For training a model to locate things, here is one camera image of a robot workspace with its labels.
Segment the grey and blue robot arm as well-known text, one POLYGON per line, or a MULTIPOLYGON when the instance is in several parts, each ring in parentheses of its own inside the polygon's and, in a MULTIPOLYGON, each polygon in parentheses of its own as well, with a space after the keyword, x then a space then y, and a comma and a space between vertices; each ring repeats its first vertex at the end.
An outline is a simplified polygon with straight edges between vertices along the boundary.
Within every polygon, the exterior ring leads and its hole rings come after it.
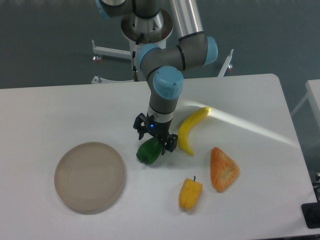
POLYGON ((183 89, 183 71, 213 63, 218 57, 215 39, 204 33, 197 2, 171 0, 172 12, 158 0, 98 0, 106 18, 121 17, 125 37, 134 43, 131 65, 136 81, 146 81, 150 99, 146 114, 133 127, 139 137, 150 134, 163 152, 172 152, 178 136, 169 128, 183 89))

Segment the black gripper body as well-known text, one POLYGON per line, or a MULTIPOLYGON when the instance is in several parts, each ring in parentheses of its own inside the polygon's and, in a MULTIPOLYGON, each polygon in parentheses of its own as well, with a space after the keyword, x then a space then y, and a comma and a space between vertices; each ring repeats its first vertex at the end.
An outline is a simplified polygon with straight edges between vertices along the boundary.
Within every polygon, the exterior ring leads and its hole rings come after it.
POLYGON ((156 121, 155 115, 146 116, 146 128, 147 132, 156 138, 160 143, 166 143, 173 139, 169 133, 169 129, 172 123, 172 119, 165 120, 164 122, 156 121))

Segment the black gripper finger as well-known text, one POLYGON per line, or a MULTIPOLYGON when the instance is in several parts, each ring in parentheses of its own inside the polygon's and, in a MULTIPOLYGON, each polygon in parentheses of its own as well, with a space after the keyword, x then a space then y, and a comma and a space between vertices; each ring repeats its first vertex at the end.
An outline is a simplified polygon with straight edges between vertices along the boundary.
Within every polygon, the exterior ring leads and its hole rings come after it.
POLYGON ((172 153, 178 144, 178 136, 176 134, 167 134, 164 138, 161 139, 162 152, 164 155, 166 151, 172 153))
POLYGON ((140 113, 134 120, 133 128, 137 131, 139 140, 148 132, 148 128, 145 125, 146 122, 147 117, 143 113, 140 113))

